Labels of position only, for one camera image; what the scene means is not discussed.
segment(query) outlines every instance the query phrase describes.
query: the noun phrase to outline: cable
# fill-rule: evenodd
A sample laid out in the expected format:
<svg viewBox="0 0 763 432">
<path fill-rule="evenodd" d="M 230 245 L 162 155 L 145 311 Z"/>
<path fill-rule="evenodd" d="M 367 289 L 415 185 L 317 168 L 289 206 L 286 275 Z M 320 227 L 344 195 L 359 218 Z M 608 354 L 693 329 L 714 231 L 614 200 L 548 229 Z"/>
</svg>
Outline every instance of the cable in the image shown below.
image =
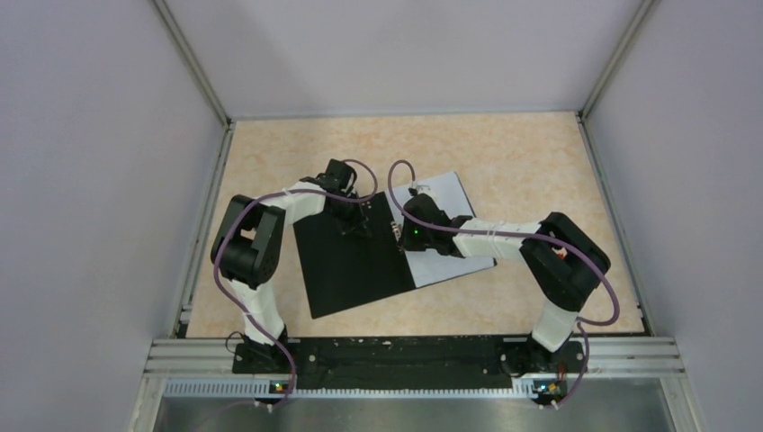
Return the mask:
<svg viewBox="0 0 763 432">
<path fill-rule="evenodd" d="M 361 197 L 361 198 L 347 198 L 345 196 L 341 195 L 334 195 L 332 193 L 328 193 L 325 191 L 318 191 L 315 189 L 291 189 L 288 193 L 289 194 L 318 194 L 326 196 L 327 198 L 331 198 L 333 200 L 342 201 L 345 203 L 365 203 L 366 201 L 369 201 L 373 198 L 373 196 L 376 194 L 376 191 L 379 189 L 379 182 L 376 178 L 376 174 L 373 173 L 373 171 L 363 162 L 357 160 L 357 159 L 345 159 L 344 162 L 352 162 L 355 164 L 360 165 L 361 167 L 365 168 L 368 173 L 371 175 L 371 178 L 373 180 L 373 190 L 368 195 Z M 283 397 L 281 400 L 276 402 L 273 405 L 273 409 L 280 407 L 286 400 L 288 399 L 289 395 L 292 394 L 294 391 L 294 385 L 296 383 L 296 376 L 297 376 L 297 365 L 294 363 L 294 357 L 289 353 L 289 350 L 286 349 L 286 346 L 284 346 L 281 342 L 278 341 L 278 339 L 268 333 L 262 326 L 257 323 L 256 319 L 252 316 L 252 314 L 247 309 L 247 306 L 244 305 L 239 299 L 236 298 L 234 294 L 231 294 L 225 287 L 222 285 L 222 281 L 220 280 L 220 261 L 222 259 L 223 251 L 225 251 L 225 248 L 228 247 L 228 243 L 230 243 L 230 240 L 233 238 L 233 234 L 238 230 L 238 226 L 241 224 L 241 221 L 246 218 L 247 214 L 252 211 L 259 203 L 262 203 L 267 200 L 272 200 L 273 198 L 278 198 L 280 196 L 284 196 L 287 193 L 284 191 L 280 192 L 274 192 L 274 193 L 268 193 L 263 196 L 260 196 L 259 198 L 256 198 L 252 200 L 245 208 L 241 211 L 241 213 L 238 214 L 237 218 L 233 221 L 233 223 L 230 226 L 230 229 L 225 234 L 225 237 L 223 238 L 222 242 L 220 243 L 220 248 L 218 249 L 217 256 L 215 256 L 214 260 L 214 267 L 212 270 L 212 275 L 214 276 L 215 284 L 217 285 L 218 289 L 221 293 L 223 293 L 226 297 L 228 297 L 229 300 L 231 300 L 236 306 L 238 306 L 239 309 L 244 311 L 244 315 L 247 317 L 247 320 L 254 326 L 257 331 L 262 333 L 266 338 L 270 339 L 277 347 L 280 349 L 285 355 L 286 359 L 289 361 L 289 366 L 291 368 L 291 371 L 289 373 L 289 386 L 286 388 L 286 391 L 283 393 Z"/>
<path fill-rule="evenodd" d="M 586 330 L 583 329 L 583 326 L 580 324 L 580 320 L 576 321 L 578 324 L 578 330 L 580 330 L 580 335 L 583 337 L 583 345 L 586 347 L 586 352 L 583 354 L 583 365 L 580 367 L 580 372 L 578 372 L 578 377 L 575 378 L 575 382 L 572 383 L 572 386 L 569 390 L 567 390 L 567 394 L 565 394 L 561 400 L 559 400 L 556 403 L 552 403 L 551 405 L 541 405 L 541 407 L 544 408 L 554 408 L 559 409 L 562 405 L 567 403 L 567 401 L 570 400 L 570 397 L 574 392 L 578 390 L 578 387 L 580 386 L 580 381 L 583 379 L 583 374 L 588 369 L 588 359 L 591 356 L 591 346 L 588 342 L 588 333 L 586 333 Z"/>
<path fill-rule="evenodd" d="M 591 319 L 585 319 L 582 317 L 579 317 L 579 320 L 582 321 L 585 324 L 590 324 L 592 326 L 599 326 L 599 327 L 606 327 L 611 326 L 614 324 L 619 318 L 620 318 L 620 302 L 617 300 L 617 294 L 615 293 L 615 289 L 612 287 L 612 284 L 609 283 L 609 281 L 604 276 L 604 273 L 599 270 L 598 266 L 594 264 L 593 261 L 591 261 L 590 258 L 586 256 L 580 249 L 572 246 L 570 243 L 567 243 L 566 241 L 560 240 L 555 237 L 546 236 L 544 234 L 538 234 L 538 233 L 526 233 L 526 232 L 506 232 L 506 231 L 487 231 L 484 229 L 461 229 L 461 228 L 452 228 L 452 227 L 443 227 L 441 225 L 435 225 L 434 223 L 424 222 L 423 220 L 417 218 L 416 216 L 408 213 L 402 205 L 398 202 L 398 199 L 395 197 L 395 193 L 392 189 L 392 174 L 395 171 L 395 167 L 398 165 L 406 165 L 408 168 L 410 168 L 410 174 L 411 174 L 411 181 L 416 181 L 416 171 L 414 171 L 413 166 L 408 162 L 407 160 L 401 159 L 396 161 L 392 166 L 390 167 L 390 172 L 387 174 L 387 191 L 390 192 L 390 199 L 392 200 L 392 203 L 395 204 L 395 207 L 400 210 L 400 213 L 402 213 L 403 216 L 405 216 L 407 219 L 414 221 L 416 224 L 421 225 L 424 228 L 429 228 L 431 230 L 440 230 L 444 232 L 452 232 L 456 234 L 472 234 L 477 236 L 499 236 L 499 237 L 513 237 L 513 238 L 520 238 L 520 239 L 536 239 L 536 240 L 542 240 L 547 243 L 551 243 L 555 246 L 566 248 L 568 252 L 571 252 L 576 257 L 580 258 L 583 263 L 588 266 L 591 271 L 596 275 L 599 281 L 604 285 L 606 288 L 607 293 L 609 293 L 610 299 L 612 299 L 612 318 L 606 319 L 604 321 L 594 321 Z"/>
<path fill-rule="evenodd" d="M 612 284 L 609 283 L 609 281 L 604 276 L 604 273 L 597 267 L 596 264 L 594 264 L 593 261 L 591 261 L 590 258 L 586 256 L 580 249 L 572 246 L 570 243 L 567 243 L 566 241 L 560 240 L 558 238 L 554 238 L 551 236 L 546 236 L 544 234 L 538 234 L 538 233 L 522 233 L 522 232 L 505 232 L 505 231 L 494 231 L 494 230 L 483 230 L 483 229 L 458 229 L 458 228 L 451 228 L 451 227 L 443 227 L 440 225 L 435 225 L 434 223 L 424 222 L 423 220 L 417 218 L 416 216 L 408 213 L 402 205 L 398 202 L 398 199 L 395 197 L 395 193 L 393 192 L 394 189 L 392 188 L 392 174 L 395 171 L 395 168 L 398 165 L 405 165 L 410 169 L 410 175 L 411 175 L 411 182 L 416 181 L 416 171 L 413 169 L 413 165 L 411 165 L 410 162 L 408 162 L 405 159 L 400 159 L 395 161 L 395 163 L 390 166 L 390 172 L 387 174 L 387 191 L 390 193 L 390 199 L 392 200 L 392 203 L 395 204 L 395 207 L 400 210 L 400 213 L 402 213 L 403 216 L 408 218 L 411 221 L 414 221 L 418 225 L 421 225 L 424 228 L 429 228 L 431 230 L 440 230 L 444 232 L 453 232 L 456 234 L 472 234 L 472 235 L 479 235 L 479 236 L 500 236 L 500 237 L 513 237 L 513 238 L 522 238 L 522 239 L 537 239 L 542 240 L 547 243 L 551 243 L 555 246 L 559 246 L 562 248 L 566 248 L 569 253 L 574 254 L 576 257 L 580 258 L 580 260 L 583 261 L 583 263 L 588 266 L 588 268 L 591 269 L 591 271 L 596 275 L 599 281 L 604 285 L 606 288 L 606 292 L 609 294 L 610 299 L 612 300 L 612 317 L 610 319 L 606 319 L 604 321 L 594 321 L 591 319 L 586 319 L 583 317 L 578 317 L 576 319 L 576 324 L 578 326 L 578 329 L 580 330 L 580 334 L 583 337 L 583 342 L 586 347 L 586 352 L 583 355 L 583 365 L 580 368 L 580 372 L 578 373 L 578 377 L 575 379 L 575 382 L 570 387 L 570 390 L 567 391 L 567 394 L 564 395 L 564 397 L 559 401 L 556 402 L 553 405 L 546 405 L 546 407 L 550 408 L 553 407 L 555 409 L 558 409 L 566 403 L 570 396 L 578 389 L 580 385 L 580 381 L 583 378 L 583 374 L 585 373 L 586 369 L 588 368 L 588 358 L 590 353 L 590 346 L 588 343 L 588 333 L 586 333 L 586 330 L 583 329 L 583 326 L 581 323 L 590 324 L 592 326 L 599 326 L 599 327 L 606 327 L 611 326 L 614 324 L 619 318 L 620 318 L 620 302 L 617 300 L 617 294 L 615 293 L 615 289 L 612 287 Z"/>
<path fill-rule="evenodd" d="M 225 350 L 228 351 L 231 354 L 234 354 L 234 355 L 236 354 L 236 351 L 231 351 L 230 348 L 228 348 L 228 341 L 231 338 L 233 338 L 233 335 L 235 335 L 237 333 L 238 333 L 239 336 L 241 336 L 242 339 L 244 338 L 244 333 L 241 333 L 238 330 L 231 331 L 230 334 L 228 335 L 228 337 L 225 338 Z"/>
</svg>

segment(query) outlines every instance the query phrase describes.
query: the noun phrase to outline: gray wall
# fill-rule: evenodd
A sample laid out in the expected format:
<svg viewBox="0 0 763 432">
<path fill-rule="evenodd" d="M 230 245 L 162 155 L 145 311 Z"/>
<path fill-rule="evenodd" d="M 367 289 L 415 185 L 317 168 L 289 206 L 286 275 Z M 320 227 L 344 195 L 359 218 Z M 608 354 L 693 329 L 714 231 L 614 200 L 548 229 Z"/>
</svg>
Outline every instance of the gray wall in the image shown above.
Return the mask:
<svg viewBox="0 0 763 432">
<path fill-rule="evenodd" d="M 220 143 L 147 1 L 0 6 L 0 429 L 127 427 Z"/>
<path fill-rule="evenodd" d="M 228 113 L 577 110 L 639 0 L 168 0 Z"/>
<path fill-rule="evenodd" d="M 759 430 L 763 3 L 662 2 L 591 123 L 709 430 Z"/>
</svg>

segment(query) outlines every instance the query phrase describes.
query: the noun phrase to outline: white paper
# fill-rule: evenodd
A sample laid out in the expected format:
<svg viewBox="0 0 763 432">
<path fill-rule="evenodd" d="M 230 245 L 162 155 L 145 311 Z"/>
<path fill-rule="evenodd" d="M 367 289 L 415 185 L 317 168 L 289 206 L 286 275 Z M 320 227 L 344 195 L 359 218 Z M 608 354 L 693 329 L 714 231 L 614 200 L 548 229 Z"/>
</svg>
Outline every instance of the white paper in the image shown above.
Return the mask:
<svg viewBox="0 0 763 432">
<path fill-rule="evenodd" d="M 474 216 L 474 212 L 469 205 L 469 200 L 466 198 L 466 192 L 464 192 L 455 172 L 451 171 L 450 173 L 419 180 L 418 185 L 429 186 L 436 193 L 437 206 L 445 210 L 449 218 L 464 214 Z M 410 199 L 408 184 L 394 188 L 393 192 L 395 193 L 395 198 L 402 205 L 405 205 Z M 387 203 L 392 210 L 392 218 L 402 227 L 403 215 L 395 207 L 395 204 L 392 203 L 389 191 L 385 193 Z M 413 282 L 417 288 L 474 273 L 495 265 L 493 258 L 441 256 L 433 249 L 424 252 L 406 252 L 405 255 L 410 272 L 413 274 Z"/>
</svg>

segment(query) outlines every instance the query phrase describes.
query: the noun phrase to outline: purple cable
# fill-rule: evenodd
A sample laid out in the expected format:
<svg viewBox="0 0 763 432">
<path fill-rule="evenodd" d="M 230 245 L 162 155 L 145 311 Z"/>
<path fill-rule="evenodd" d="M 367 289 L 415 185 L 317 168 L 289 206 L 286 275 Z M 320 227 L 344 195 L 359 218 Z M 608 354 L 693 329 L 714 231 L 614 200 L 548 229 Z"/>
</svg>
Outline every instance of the purple cable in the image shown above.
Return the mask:
<svg viewBox="0 0 763 432">
<path fill-rule="evenodd" d="M 553 245 L 556 245 L 561 248 L 567 249 L 568 252 L 571 252 L 576 257 L 580 258 L 583 263 L 588 266 L 592 272 L 594 272 L 594 275 L 598 278 L 599 281 L 604 285 L 606 288 L 607 293 L 609 293 L 609 297 L 612 299 L 612 318 L 604 320 L 604 321 L 593 321 L 590 319 L 585 319 L 582 317 L 579 317 L 579 320 L 584 322 L 585 324 L 590 324 L 592 326 L 599 326 L 599 327 L 606 327 L 611 326 L 612 324 L 615 324 L 617 319 L 620 318 L 620 302 L 617 300 L 617 294 L 615 294 L 615 289 L 612 287 L 612 284 L 609 283 L 608 280 L 606 280 L 606 277 L 604 274 L 599 270 L 596 264 L 594 264 L 593 261 L 591 261 L 590 258 L 586 256 L 580 249 L 572 246 L 570 243 L 567 243 L 566 241 L 560 240 L 555 237 L 546 236 L 544 234 L 537 234 L 537 233 L 524 233 L 524 232 L 505 232 L 505 231 L 487 231 L 485 229 L 460 229 L 460 228 L 451 228 L 451 227 L 443 227 L 440 225 L 435 225 L 434 223 L 424 222 L 423 220 L 417 218 L 416 216 L 408 213 L 402 205 L 398 202 L 398 199 L 395 197 L 395 193 L 392 189 L 392 174 L 395 171 L 395 167 L 398 165 L 403 164 L 408 166 L 410 168 L 410 174 L 411 174 L 411 180 L 416 180 L 416 172 L 413 169 L 413 166 L 408 162 L 407 160 L 401 159 L 396 161 L 392 166 L 390 167 L 390 172 L 387 175 L 387 191 L 390 193 L 390 199 L 392 199 L 392 203 L 395 204 L 395 207 L 400 210 L 400 213 L 402 213 L 403 216 L 405 216 L 407 219 L 414 221 L 418 225 L 421 225 L 422 227 L 429 228 L 431 230 L 440 230 L 444 232 L 454 232 L 456 234 L 472 234 L 477 236 L 489 236 L 489 235 L 495 235 L 499 237 L 513 237 L 513 238 L 520 238 L 520 239 L 536 239 L 536 240 L 542 240 L 547 243 L 551 243 Z"/>
<path fill-rule="evenodd" d="M 593 325 L 593 326 L 605 327 L 605 326 L 610 326 L 610 325 L 614 324 L 617 321 L 617 319 L 620 318 L 620 302 L 617 300 L 617 294 L 615 293 L 615 289 L 612 287 L 612 284 L 610 284 L 609 281 L 606 280 L 606 277 L 601 272 L 601 270 L 599 270 L 599 268 L 596 266 L 596 264 L 594 264 L 594 262 L 591 261 L 590 258 L 588 258 L 586 256 L 586 254 L 584 254 L 582 251 L 580 251 L 580 249 L 572 246 L 571 244 L 567 243 L 566 241 L 559 240 L 558 238 L 554 238 L 554 237 L 551 237 L 551 236 L 546 236 L 544 234 L 537 234 L 537 233 L 532 233 L 531 234 L 531 233 L 505 232 L 505 231 L 496 231 L 496 232 L 492 232 L 491 231 L 491 232 L 488 232 L 486 230 L 481 230 L 481 229 L 458 229 L 458 228 L 451 228 L 451 227 L 443 227 L 443 226 L 440 226 L 440 225 L 435 225 L 434 223 L 424 222 L 423 220 L 413 216 L 412 214 L 410 214 L 407 211 L 405 211 L 403 206 L 400 205 L 400 203 L 398 202 L 398 199 L 395 197 L 395 193 L 393 192 L 393 189 L 392 189 L 392 173 L 395 171 L 395 167 L 397 167 L 398 165 L 406 165 L 406 166 L 408 166 L 408 168 L 410 168 L 411 180 L 412 181 L 416 180 L 416 171 L 414 171 L 413 166 L 410 164 L 410 162 L 408 162 L 407 160 L 404 160 L 404 159 L 398 160 L 394 164 L 392 164 L 392 166 L 390 167 L 390 172 L 387 174 L 387 191 L 390 193 L 390 198 L 392 199 L 392 203 L 395 204 L 395 207 L 397 207 L 398 210 L 400 210 L 400 213 L 402 213 L 403 216 L 405 216 L 406 218 L 410 219 L 411 221 L 414 221 L 418 225 L 421 225 L 422 227 L 425 227 L 425 228 L 429 228 L 431 230 L 441 230 L 441 231 L 445 231 L 445 232 L 472 234 L 472 235 L 479 235 L 479 236 L 485 236 L 485 235 L 491 235 L 492 234 L 492 235 L 496 235 L 496 236 L 500 236 L 500 237 L 513 237 L 513 238 L 522 238 L 522 239 L 538 239 L 538 240 L 546 241 L 546 242 L 551 243 L 553 245 L 556 245 L 556 246 L 559 246 L 559 247 L 562 247 L 562 248 L 566 248 L 569 252 L 571 252 L 572 254 L 575 254 L 575 256 L 580 258 L 583 261 L 583 263 L 585 263 L 586 266 L 588 266 L 591 269 L 591 271 L 594 272 L 594 274 L 598 277 L 598 279 L 601 281 L 601 283 L 604 284 L 607 293 L 609 293 L 609 297 L 612 299 L 612 307 L 613 307 L 612 318 L 607 319 L 605 321 L 593 321 L 591 319 L 585 319 L 583 317 L 578 317 L 576 319 L 577 325 L 578 325 L 578 329 L 580 330 L 580 335 L 583 337 L 583 344 L 586 347 L 586 353 L 583 356 L 583 365 L 580 368 L 580 372 L 578 373 L 578 377 L 575 378 L 575 382 L 572 383 L 572 386 L 567 391 L 567 394 L 564 395 L 564 397 L 561 398 L 561 400 L 556 403 L 556 406 L 554 406 L 554 405 L 545 405 L 545 407 L 547 407 L 547 408 L 555 408 L 555 409 L 561 408 L 561 406 L 564 405 L 565 403 L 567 403 L 567 401 L 570 399 L 570 396 L 578 389 L 578 387 L 580 386 L 580 381 L 583 378 L 583 374 L 588 369 L 588 357 L 589 357 L 589 354 L 590 354 L 590 345 L 588 343 L 588 333 L 586 333 L 586 330 L 583 329 L 583 326 L 581 325 L 581 323 L 586 323 L 586 324 L 590 324 L 590 325 Z"/>
<path fill-rule="evenodd" d="M 356 159 L 345 159 L 343 162 L 352 162 L 360 165 L 361 167 L 365 168 L 368 173 L 371 175 L 371 178 L 373 179 L 373 191 L 369 193 L 368 195 L 362 197 L 362 198 L 347 198 L 341 195 L 334 195 L 332 193 L 324 192 L 324 191 L 318 191 L 315 189 L 291 189 L 289 191 L 289 194 L 318 194 L 326 196 L 327 198 L 331 198 L 338 201 L 343 201 L 345 203 L 365 203 L 366 201 L 369 201 L 373 198 L 373 196 L 376 194 L 376 191 L 379 189 L 379 182 L 376 178 L 376 175 L 373 173 L 373 171 L 363 162 L 356 160 Z M 294 363 L 294 357 L 289 353 L 289 350 L 286 349 L 286 346 L 284 346 L 281 342 L 278 341 L 276 337 L 265 331 L 262 326 L 257 323 L 256 319 L 252 317 L 251 313 L 249 313 L 249 310 L 247 307 L 242 303 L 239 299 L 236 298 L 234 294 L 231 294 L 228 292 L 228 290 L 225 289 L 225 287 L 222 285 L 222 282 L 220 281 L 220 260 L 222 259 L 222 253 L 225 250 L 225 248 L 228 247 L 228 243 L 230 243 L 230 240 L 233 238 L 233 234 L 238 230 L 238 226 L 241 224 L 241 221 L 244 220 L 244 218 L 251 212 L 252 209 L 254 209 L 259 203 L 265 200 L 271 200 L 273 198 L 278 198 L 280 196 L 284 196 L 287 193 L 284 191 L 281 192 L 275 192 L 275 193 L 268 193 L 266 195 L 263 195 L 259 198 L 256 198 L 255 200 L 252 200 L 247 207 L 244 208 L 244 210 L 241 211 L 241 213 L 238 214 L 237 218 L 233 221 L 233 224 L 230 226 L 230 229 L 225 234 L 225 238 L 223 238 L 222 242 L 220 243 L 220 248 L 218 249 L 217 256 L 215 256 L 214 260 L 214 267 L 212 274 L 214 275 L 214 281 L 215 284 L 217 284 L 218 289 L 226 296 L 229 300 L 231 300 L 236 306 L 238 306 L 239 309 L 244 311 L 244 314 L 247 316 L 247 319 L 252 324 L 252 326 L 257 329 L 260 333 L 265 335 L 266 338 L 270 339 L 277 347 L 280 349 L 285 355 L 286 358 L 289 360 L 289 366 L 291 368 L 291 371 L 289 373 L 289 386 L 286 388 L 286 391 L 283 393 L 283 398 L 276 402 L 273 405 L 273 409 L 281 406 L 286 399 L 289 397 L 290 394 L 294 391 L 294 385 L 296 382 L 296 374 L 297 374 L 297 365 Z M 215 415 L 217 413 L 222 412 L 224 409 L 220 409 L 218 411 L 215 411 Z"/>
<path fill-rule="evenodd" d="M 583 374 L 588 369 L 588 359 L 590 358 L 591 353 L 591 346 L 588 343 L 588 333 L 586 333 L 586 330 L 583 329 L 583 326 L 580 324 L 580 320 L 578 319 L 578 330 L 580 330 L 580 335 L 583 337 L 583 345 L 586 347 L 586 353 L 583 355 L 583 365 L 580 367 L 580 372 L 578 372 L 578 377 L 575 378 L 575 382 L 572 383 L 572 386 L 569 390 L 567 390 L 567 394 L 564 395 L 563 398 L 561 398 L 560 401 L 556 402 L 556 406 L 553 405 L 545 405 L 547 408 L 555 408 L 559 409 L 562 405 L 567 403 L 567 401 L 570 400 L 570 397 L 572 396 L 572 393 L 574 393 L 578 387 L 580 386 L 580 381 L 583 379 Z"/>
</svg>

